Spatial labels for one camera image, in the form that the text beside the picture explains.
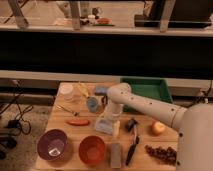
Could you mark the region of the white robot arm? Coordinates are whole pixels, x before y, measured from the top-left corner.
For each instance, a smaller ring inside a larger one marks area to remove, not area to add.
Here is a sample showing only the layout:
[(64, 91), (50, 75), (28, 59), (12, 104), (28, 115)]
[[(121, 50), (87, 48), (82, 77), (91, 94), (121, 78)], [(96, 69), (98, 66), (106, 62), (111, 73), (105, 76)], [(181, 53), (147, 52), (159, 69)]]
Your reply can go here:
[(106, 95), (112, 110), (127, 105), (178, 133), (176, 171), (213, 171), (213, 105), (185, 108), (135, 95), (127, 83), (109, 87)]

